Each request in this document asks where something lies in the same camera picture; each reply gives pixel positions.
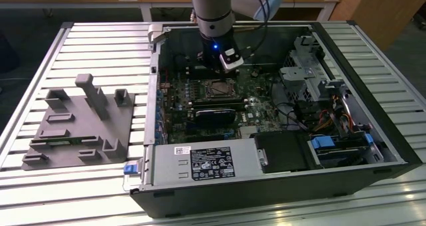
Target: blue latch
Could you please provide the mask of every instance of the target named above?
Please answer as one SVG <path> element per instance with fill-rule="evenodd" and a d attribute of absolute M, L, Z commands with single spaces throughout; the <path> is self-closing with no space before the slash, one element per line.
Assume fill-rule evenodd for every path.
<path fill-rule="evenodd" d="M 372 135 L 370 134 L 365 134 L 365 137 L 366 137 L 369 145 L 373 145 L 374 144 L 374 139 L 373 139 Z"/>
<path fill-rule="evenodd" d="M 330 136 L 318 136 L 312 140 L 314 149 L 334 147 L 334 141 Z"/>
<path fill-rule="evenodd" d="M 137 165 L 126 165 L 125 166 L 125 174 L 134 175 L 138 173 L 138 164 Z"/>

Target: metal bracket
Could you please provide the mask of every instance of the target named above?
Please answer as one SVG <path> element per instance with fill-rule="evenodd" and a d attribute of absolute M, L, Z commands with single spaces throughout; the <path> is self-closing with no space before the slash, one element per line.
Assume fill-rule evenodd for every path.
<path fill-rule="evenodd" d="M 284 67 L 280 70 L 284 80 L 305 80 L 306 78 L 316 77 L 313 71 L 304 69 L 302 67 Z"/>
<path fill-rule="evenodd" d="M 150 44 L 158 43 L 165 38 L 166 38 L 166 36 L 163 35 L 163 24 L 151 24 L 149 26 L 149 41 L 150 41 Z"/>

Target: motherboard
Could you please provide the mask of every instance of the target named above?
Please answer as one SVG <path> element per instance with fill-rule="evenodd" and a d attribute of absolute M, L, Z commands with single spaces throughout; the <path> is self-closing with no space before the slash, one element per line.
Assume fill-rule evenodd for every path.
<path fill-rule="evenodd" d="M 272 79 L 254 66 L 233 78 L 193 79 L 179 74 L 165 84 L 169 143 L 249 138 L 282 130 L 269 96 Z"/>

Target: robotic arm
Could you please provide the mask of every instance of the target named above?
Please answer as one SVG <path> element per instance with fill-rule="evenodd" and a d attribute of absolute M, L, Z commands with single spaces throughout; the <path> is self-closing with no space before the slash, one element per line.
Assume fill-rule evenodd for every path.
<path fill-rule="evenodd" d="M 223 69 L 227 73 L 245 62 L 233 36 L 233 11 L 266 21 L 265 15 L 273 18 L 281 2 L 282 0 L 193 0 L 203 40 L 199 59 L 205 66 L 219 71 Z"/>

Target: red wire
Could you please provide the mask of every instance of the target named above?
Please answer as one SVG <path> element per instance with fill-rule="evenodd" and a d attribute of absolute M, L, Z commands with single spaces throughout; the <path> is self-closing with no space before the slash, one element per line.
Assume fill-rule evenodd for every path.
<path fill-rule="evenodd" d="M 169 71 L 167 71 L 167 68 L 165 68 L 165 70 L 166 70 L 166 82 L 165 82 L 165 87 L 166 87 L 166 83 L 169 81 Z"/>
<path fill-rule="evenodd" d="M 318 125 L 321 125 L 321 122 L 322 122 L 322 114 L 326 113 L 326 112 L 329 112 L 329 111 L 328 111 L 328 110 L 324 110 L 324 111 L 321 112 L 321 114 L 320 114 L 320 123 L 318 123 Z"/>

